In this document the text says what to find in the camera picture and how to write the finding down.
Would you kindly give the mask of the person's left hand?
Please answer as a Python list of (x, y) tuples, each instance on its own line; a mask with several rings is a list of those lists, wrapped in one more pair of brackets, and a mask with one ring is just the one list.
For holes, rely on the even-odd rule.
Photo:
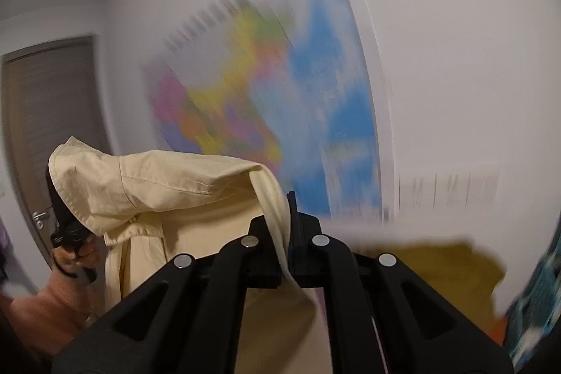
[(100, 263), (96, 236), (89, 236), (78, 251), (71, 247), (59, 246), (53, 249), (51, 254), (57, 270), (72, 278), (78, 276), (79, 268), (96, 270)]

